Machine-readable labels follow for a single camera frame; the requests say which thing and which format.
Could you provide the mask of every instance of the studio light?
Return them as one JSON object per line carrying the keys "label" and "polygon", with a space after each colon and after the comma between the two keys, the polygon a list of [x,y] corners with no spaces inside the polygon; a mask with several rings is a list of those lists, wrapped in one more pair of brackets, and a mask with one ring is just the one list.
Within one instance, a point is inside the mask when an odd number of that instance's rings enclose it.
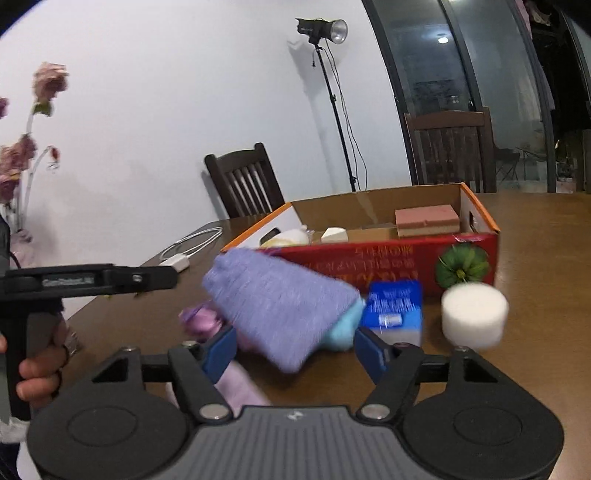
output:
{"label": "studio light", "polygon": [[326,67],[324,66],[324,61],[322,60],[322,52],[326,54],[326,51],[323,47],[320,47],[318,43],[320,42],[321,38],[325,38],[326,40],[330,40],[332,43],[341,44],[347,38],[347,33],[349,32],[349,27],[347,26],[347,22],[344,20],[334,20],[332,22],[327,22],[326,20],[305,20],[303,18],[296,18],[298,21],[297,24],[297,31],[303,35],[308,35],[309,42],[314,45],[316,49],[316,54],[318,55],[318,61],[320,62],[320,66],[322,67],[322,73],[324,74],[324,81],[326,82],[326,87],[329,91],[329,98],[330,103],[332,103],[333,112],[335,113],[335,120],[336,126],[339,129],[339,136],[340,136],[340,143],[343,146],[343,153],[345,155],[345,163],[347,165],[347,172],[349,173],[349,183],[351,185],[351,191],[355,191],[355,183],[357,182],[357,178],[353,175],[353,170],[351,169],[351,162],[349,161],[349,153],[347,152],[347,143],[345,142],[345,136],[343,135],[343,127],[340,124],[339,118],[339,111],[336,107],[336,95],[333,94],[332,88],[330,88],[330,81],[329,76],[326,71]]}
{"label": "studio light", "polygon": [[347,38],[349,27],[344,20],[333,20],[327,22],[326,20],[305,20],[304,18],[297,18],[298,33],[308,35],[312,45],[318,45],[321,38],[326,38],[337,45],[343,43]]}

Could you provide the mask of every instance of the wooden chair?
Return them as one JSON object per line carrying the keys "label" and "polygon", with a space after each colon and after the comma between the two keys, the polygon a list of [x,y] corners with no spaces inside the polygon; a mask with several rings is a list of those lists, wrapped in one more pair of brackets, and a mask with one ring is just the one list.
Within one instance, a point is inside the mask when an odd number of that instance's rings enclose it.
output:
{"label": "wooden chair", "polygon": [[420,185],[463,181],[476,192],[496,192],[491,113],[405,114]]}
{"label": "wooden chair", "polygon": [[262,143],[219,158],[208,155],[205,166],[230,218],[271,213],[285,203]]}

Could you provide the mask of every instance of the green pumpkin picture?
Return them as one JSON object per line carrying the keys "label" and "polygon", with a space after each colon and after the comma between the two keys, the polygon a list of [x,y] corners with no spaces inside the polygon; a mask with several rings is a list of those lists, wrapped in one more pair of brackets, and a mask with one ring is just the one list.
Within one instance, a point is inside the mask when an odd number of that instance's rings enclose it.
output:
{"label": "green pumpkin picture", "polygon": [[454,244],[439,257],[435,266],[435,279],[441,288],[456,283],[482,281],[491,269],[488,254],[470,243]]}

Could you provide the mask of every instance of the tripod pole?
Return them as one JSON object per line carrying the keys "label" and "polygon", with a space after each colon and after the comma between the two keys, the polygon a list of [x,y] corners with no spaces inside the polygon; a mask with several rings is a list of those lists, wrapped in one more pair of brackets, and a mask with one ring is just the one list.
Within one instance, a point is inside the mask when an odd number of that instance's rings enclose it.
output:
{"label": "tripod pole", "polygon": [[329,90],[330,103],[332,103],[333,111],[335,112],[336,126],[339,129],[340,142],[343,145],[343,153],[345,154],[345,162],[347,164],[347,171],[349,172],[349,182],[351,183],[351,191],[355,192],[355,181],[357,181],[357,179],[353,176],[353,171],[351,170],[351,162],[349,161],[349,153],[347,152],[347,143],[345,143],[345,136],[343,135],[343,127],[340,124],[339,111],[336,108],[336,97],[335,97],[335,95],[333,95],[332,89],[330,88],[329,76],[326,73],[326,68],[324,66],[324,62],[322,61],[322,55],[320,53],[321,48],[318,46],[318,44],[316,44],[315,47],[316,47],[316,53],[318,54],[318,60],[320,62],[320,66],[322,67],[322,73],[324,73],[324,79],[326,80],[326,87]]}

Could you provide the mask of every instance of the metal bolt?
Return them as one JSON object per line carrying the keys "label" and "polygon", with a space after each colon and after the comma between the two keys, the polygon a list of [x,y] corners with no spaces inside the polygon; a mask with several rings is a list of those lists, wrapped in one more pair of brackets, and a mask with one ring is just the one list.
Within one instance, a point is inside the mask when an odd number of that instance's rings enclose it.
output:
{"label": "metal bolt", "polygon": [[386,405],[372,403],[361,409],[361,415],[370,420],[383,420],[390,415],[390,409]]}
{"label": "metal bolt", "polygon": [[230,414],[230,410],[219,403],[210,403],[201,407],[199,414],[208,420],[221,420]]}

